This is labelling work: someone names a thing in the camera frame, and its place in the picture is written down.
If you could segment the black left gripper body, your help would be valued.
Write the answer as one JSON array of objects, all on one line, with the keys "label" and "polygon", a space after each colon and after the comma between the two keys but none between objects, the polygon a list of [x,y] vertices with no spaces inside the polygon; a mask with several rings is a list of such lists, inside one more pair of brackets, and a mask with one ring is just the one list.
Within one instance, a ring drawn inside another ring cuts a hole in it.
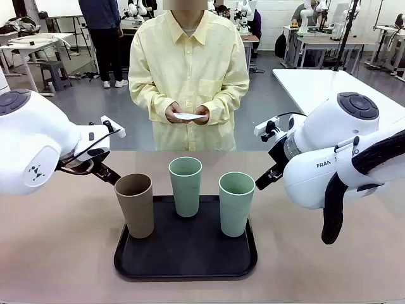
[{"label": "black left gripper body", "polygon": [[103,151],[96,156],[90,157],[88,160],[78,160],[71,157],[58,162],[58,170],[70,175],[89,175],[103,163],[109,155],[109,151]]}]

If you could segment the brown plastic cup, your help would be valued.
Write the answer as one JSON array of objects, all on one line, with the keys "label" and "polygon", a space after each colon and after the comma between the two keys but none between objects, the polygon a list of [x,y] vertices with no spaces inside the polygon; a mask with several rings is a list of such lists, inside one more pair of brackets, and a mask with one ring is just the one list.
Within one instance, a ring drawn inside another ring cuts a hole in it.
[{"label": "brown plastic cup", "polygon": [[114,186],[125,223],[133,238],[144,239],[154,230],[153,184],[146,174],[121,177]]}]

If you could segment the green plastic cup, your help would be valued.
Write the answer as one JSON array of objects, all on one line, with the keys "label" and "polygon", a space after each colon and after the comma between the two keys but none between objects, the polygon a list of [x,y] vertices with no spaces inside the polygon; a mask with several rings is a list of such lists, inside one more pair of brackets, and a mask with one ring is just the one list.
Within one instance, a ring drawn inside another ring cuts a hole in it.
[{"label": "green plastic cup", "polygon": [[229,172],[220,177],[218,185],[221,231],[228,237],[239,237],[246,229],[255,182],[243,172]]}]

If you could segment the person's left hand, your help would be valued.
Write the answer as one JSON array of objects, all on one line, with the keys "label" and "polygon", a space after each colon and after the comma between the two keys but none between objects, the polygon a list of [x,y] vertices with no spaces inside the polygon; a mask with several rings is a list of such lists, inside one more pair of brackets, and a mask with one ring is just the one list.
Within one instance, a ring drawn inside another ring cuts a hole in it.
[{"label": "person's left hand", "polygon": [[194,122],[198,125],[205,125],[209,120],[209,110],[207,107],[201,105],[196,109],[196,115],[200,115],[199,118],[195,119]]}]

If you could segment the person's right hand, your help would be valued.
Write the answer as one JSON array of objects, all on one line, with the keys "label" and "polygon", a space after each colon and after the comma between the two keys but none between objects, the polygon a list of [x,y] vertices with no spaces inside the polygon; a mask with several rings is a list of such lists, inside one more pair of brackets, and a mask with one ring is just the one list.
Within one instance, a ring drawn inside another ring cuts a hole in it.
[{"label": "person's right hand", "polygon": [[177,102],[171,103],[165,110],[167,121],[171,124],[182,124],[184,121],[175,116],[176,113],[182,113],[182,109]]}]

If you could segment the grey plastic stool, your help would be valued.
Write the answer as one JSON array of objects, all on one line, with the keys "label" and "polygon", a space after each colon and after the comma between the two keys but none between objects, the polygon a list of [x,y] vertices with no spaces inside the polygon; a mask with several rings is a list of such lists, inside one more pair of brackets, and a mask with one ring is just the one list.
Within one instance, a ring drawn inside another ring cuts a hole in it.
[{"label": "grey plastic stool", "polygon": [[45,90],[51,89],[50,82],[56,92],[72,86],[62,61],[45,61],[40,63],[39,66]]}]

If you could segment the black backpack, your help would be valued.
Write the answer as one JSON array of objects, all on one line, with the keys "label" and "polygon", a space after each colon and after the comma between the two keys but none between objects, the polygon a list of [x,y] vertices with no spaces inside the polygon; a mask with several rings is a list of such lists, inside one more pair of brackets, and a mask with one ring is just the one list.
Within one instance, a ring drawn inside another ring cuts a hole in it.
[{"label": "black backpack", "polygon": [[280,36],[275,41],[274,53],[278,58],[283,59],[285,56],[285,50],[287,47],[287,38],[284,33],[281,33]]}]

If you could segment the small wood-top desk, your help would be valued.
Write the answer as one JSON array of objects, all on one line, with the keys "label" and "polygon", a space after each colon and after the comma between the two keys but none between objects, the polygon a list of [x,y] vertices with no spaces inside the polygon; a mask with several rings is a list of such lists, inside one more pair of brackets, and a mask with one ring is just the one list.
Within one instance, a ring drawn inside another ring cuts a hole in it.
[{"label": "small wood-top desk", "polygon": [[259,39],[255,35],[241,35],[241,38],[245,49],[247,69],[249,69],[251,62],[251,52],[253,50],[254,43],[258,43]]}]

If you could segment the standing person in dark clothes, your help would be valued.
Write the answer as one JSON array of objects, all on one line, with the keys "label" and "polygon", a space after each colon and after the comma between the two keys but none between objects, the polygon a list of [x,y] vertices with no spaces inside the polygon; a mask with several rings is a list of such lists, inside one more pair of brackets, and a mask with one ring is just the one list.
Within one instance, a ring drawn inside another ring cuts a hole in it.
[{"label": "standing person in dark clothes", "polygon": [[120,38],[123,33],[117,0],[78,0],[78,3],[96,50],[103,87],[111,87],[110,71],[113,72],[116,88],[127,86],[128,80],[123,78],[122,73]]}]

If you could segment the person in yellow shirt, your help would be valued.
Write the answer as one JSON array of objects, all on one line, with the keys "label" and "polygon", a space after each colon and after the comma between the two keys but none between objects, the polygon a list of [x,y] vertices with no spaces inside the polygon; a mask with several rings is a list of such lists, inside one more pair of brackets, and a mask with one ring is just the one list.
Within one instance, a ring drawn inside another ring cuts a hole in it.
[{"label": "person in yellow shirt", "polygon": [[[207,0],[164,0],[164,12],[144,22],[130,48],[129,76],[150,77],[182,113],[213,99],[225,79],[249,77],[235,25],[208,9]],[[160,151],[233,151],[234,113],[225,124],[152,122]]]}]

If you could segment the seated person in purple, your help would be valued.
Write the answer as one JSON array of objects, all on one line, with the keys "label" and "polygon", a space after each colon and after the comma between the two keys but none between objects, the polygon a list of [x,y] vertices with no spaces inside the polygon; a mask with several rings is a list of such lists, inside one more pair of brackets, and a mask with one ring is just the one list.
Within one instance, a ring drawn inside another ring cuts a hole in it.
[{"label": "seated person in purple", "polygon": [[254,18],[253,21],[251,22],[251,33],[252,35],[255,35],[259,40],[261,39],[262,32],[261,32],[261,15],[258,10],[254,11]]}]

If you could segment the white desk with tubing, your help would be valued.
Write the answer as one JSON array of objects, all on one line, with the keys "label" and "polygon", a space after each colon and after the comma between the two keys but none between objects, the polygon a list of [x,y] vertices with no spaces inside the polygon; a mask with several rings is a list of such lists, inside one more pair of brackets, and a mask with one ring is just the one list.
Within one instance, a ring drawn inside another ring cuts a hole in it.
[{"label": "white desk with tubing", "polygon": [[59,45],[64,44],[68,49],[70,49],[70,44],[66,41],[66,38],[72,36],[70,33],[39,33],[36,35],[30,35],[25,37],[19,37],[9,40],[5,45],[0,46],[1,51],[18,51],[20,55],[21,62],[25,69],[26,75],[30,81],[31,88],[35,92],[39,92],[28,66],[27,58],[30,54],[33,54],[40,50],[45,50],[46,48],[53,47],[58,50]]}]

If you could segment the black tripod pole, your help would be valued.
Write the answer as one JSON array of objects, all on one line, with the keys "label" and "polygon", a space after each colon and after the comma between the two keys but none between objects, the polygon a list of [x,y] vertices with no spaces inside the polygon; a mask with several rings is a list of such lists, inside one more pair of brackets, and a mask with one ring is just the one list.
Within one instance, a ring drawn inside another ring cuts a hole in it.
[{"label": "black tripod pole", "polygon": [[347,44],[347,40],[349,38],[349,34],[350,34],[350,31],[351,31],[351,28],[353,25],[353,21],[356,19],[357,15],[360,11],[361,1],[362,0],[351,0],[351,3],[348,7],[342,30],[339,31],[339,38],[340,38],[339,48],[338,48],[339,51],[338,51],[338,55],[335,59],[335,65],[332,69],[334,72],[337,72],[340,67],[341,59],[344,54],[344,50],[345,50],[345,47]]}]

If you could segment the whiteboard on stand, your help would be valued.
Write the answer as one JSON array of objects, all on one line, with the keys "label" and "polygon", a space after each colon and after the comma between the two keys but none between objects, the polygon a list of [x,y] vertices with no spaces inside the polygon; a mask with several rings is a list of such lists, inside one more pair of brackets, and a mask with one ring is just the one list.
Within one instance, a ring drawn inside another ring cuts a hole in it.
[{"label": "whiteboard on stand", "polygon": [[34,0],[38,12],[44,11],[49,18],[82,16],[78,0]]}]

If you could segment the white-frame background workstation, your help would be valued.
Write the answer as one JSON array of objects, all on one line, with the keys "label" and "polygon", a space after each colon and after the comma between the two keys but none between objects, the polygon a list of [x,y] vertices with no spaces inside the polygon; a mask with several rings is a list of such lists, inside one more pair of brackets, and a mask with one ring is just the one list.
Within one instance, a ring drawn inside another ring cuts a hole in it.
[{"label": "white-frame background workstation", "polygon": [[405,82],[405,27],[379,25],[371,58],[365,63]]}]

